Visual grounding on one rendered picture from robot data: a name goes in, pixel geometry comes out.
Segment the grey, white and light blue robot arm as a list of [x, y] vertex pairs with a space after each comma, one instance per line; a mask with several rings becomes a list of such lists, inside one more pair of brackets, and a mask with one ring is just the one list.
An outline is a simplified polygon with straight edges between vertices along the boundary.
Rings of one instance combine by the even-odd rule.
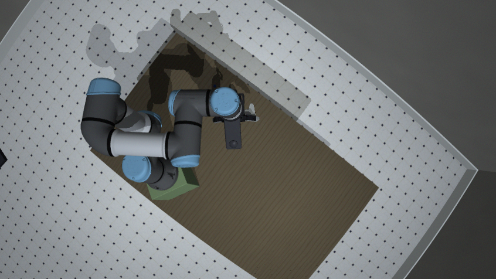
[[129, 155], [122, 161], [124, 175], [155, 190], [171, 188], [178, 179], [178, 167], [199, 165], [202, 117], [234, 120], [242, 112], [239, 96], [230, 87], [173, 90], [168, 108], [175, 116], [174, 131], [161, 133], [158, 114], [136, 112], [120, 95], [116, 81], [93, 79], [86, 93], [81, 133], [103, 155]]

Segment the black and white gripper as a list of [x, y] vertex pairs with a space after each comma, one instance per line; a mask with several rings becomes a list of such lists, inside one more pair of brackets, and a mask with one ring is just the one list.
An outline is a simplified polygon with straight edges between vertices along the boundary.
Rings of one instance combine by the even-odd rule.
[[[236, 93], [237, 93], [237, 90], [235, 89], [234, 90]], [[237, 93], [238, 96], [239, 96], [239, 100], [242, 104], [242, 112], [240, 113], [240, 115], [235, 118], [234, 120], [227, 120], [223, 117], [214, 117], [212, 118], [212, 121], [217, 124], [217, 123], [223, 123], [224, 120], [225, 121], [236, 121], [240, 118], [240, 122], [245, 122], [245, 121], [254, 121], [254, 122], [257, 122], [260, 118], [256, 116], [255, 114], [255, 110], [254, 110], [254, 105], [252, 103], [250, 103], [249, 105], [249, 108], [248, 109], [243, 109], [244, 108], [244, 102], [243, 102], [243, 96], [244, 96], [244, 93]], [[242, 97], [241, 97], [242, 96]], [[241, 100], [242, 99], [242, 100]]]

